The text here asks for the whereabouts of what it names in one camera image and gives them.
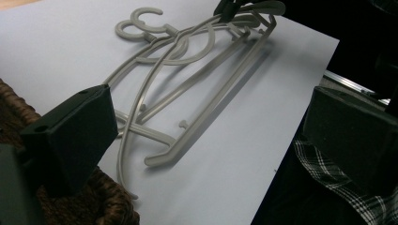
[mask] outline white paper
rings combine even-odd
[[[0,11],[1,78],[45,114],[73,94],[101,84],[144,46],[122,40],[114,31],[136,8],[160,8],[163,15],[143,20],[183,29],[210,17],[217,3],[44,0]],[[247,75],[245,85],[176,165],[148,169],[143,157],[156,153],[153,149],[134,149],[126,157],[127,189],[140,197],[134,208],[141,224],[251,223],[338,43],[284,17],[276,20],[258,69]],[[115,89],[115,108],[129,111],[144,76],[129,76]],[[190,97],[184,101],[190,104]],[[167,115],[179,112],[166,110],[159,120],[170,122]],[[169,128],[159,122],[149,125]],[[179,129],[175,125],[168,131]],[[119,143],[99,163],[114,180]]]

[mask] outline white table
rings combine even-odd
[[[210,17],[217,4],[44,0],[0,11],[1,78],[45,114],[102,83],[143,47],[114,32],[136,8],[161,8],[161,20],[154,15],[145,21],[183,29]],[[126,158],[131,162],[125,168],[127,189],[140,196],[134,206],[141,224],[251,223],[338,43],[284,17],[276,19],[264,62],[176,165],[149,170],[144,150]],[[113,92],[115,108],[128,112],[126,100],[132,101],[139,79],[126,81],[127,94]],[[119,143],[99,163],[114,179]]]

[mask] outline screw hole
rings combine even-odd
[[[47,126],[40,126],[35,128],[35,132],[43,132],[46,130],[48,127]]]

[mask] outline black and white plaid fabric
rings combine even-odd
[[[398,224],[398,187],[390,196],[366,195],[305,137],[298,135],[293,145],[298,160],[311,177],[348,201],[367,224]]]

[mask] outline brown woven basket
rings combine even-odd
[[[19,132],[40,118],[35,109],[0,79],[0,143],[23,147]],[[76,196],[49,198],[44,187],[37,197],[47,224],[139,224],[131,196],[99,167]]]

